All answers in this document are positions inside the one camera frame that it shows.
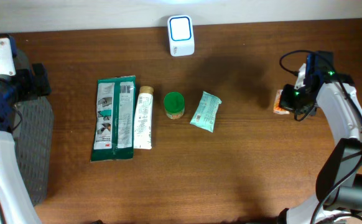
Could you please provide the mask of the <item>orange small packet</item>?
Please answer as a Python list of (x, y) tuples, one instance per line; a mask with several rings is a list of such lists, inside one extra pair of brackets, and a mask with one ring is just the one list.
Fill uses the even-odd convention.
[(276, 97), (275, 97), (275, 100), (274, 100), (273, 112), (275, 114), (281, 114), (281, 115), (290, 114), (289, 111), (287, 111), (285, 109), (282, 109), (280, 107), (280, 99), (281, 99), (282, 92), (283, 92), (283, 90), (277, 90)]

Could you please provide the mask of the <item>teal wipes packet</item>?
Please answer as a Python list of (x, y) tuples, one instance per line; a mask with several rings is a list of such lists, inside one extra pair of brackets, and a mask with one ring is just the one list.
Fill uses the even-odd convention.
[(218, 107), (221, 104), (222, 101), (217, 96), (204, 91), (190, 124), (212, 133), (215, 127)]

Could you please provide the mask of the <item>green white package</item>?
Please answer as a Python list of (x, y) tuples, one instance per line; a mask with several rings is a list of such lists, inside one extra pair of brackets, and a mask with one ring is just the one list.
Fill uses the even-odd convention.
[(135, 76), (98, 80), (91, 162), (133, 158), (135, 106)]

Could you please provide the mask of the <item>white tube tan cap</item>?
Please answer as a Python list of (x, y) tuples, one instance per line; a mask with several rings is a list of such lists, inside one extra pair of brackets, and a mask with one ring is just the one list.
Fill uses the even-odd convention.
[(142, 86), (134, 115), (134, 148), (152, 149), (153, 93), (151, 86)]

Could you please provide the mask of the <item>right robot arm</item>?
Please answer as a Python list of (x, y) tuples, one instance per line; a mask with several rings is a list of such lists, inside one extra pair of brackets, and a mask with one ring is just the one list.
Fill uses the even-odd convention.
[(279, 107), (303, 121), (321, 109), (335, 148), (319, 172), (315, 194), (294, 208), (285, 208), (277, 223), (344, 223), (362, 221), (362, 108), (352, 78), (338, 72), (333, 53), (306, 50), (306, 62), (286, 84)]

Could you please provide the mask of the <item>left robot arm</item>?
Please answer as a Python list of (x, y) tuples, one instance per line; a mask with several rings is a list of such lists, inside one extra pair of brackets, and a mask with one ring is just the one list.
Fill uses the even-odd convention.
[(40, 223), (47, 196), (53, 111), (48, 73), (0, 34), (0, 223)]

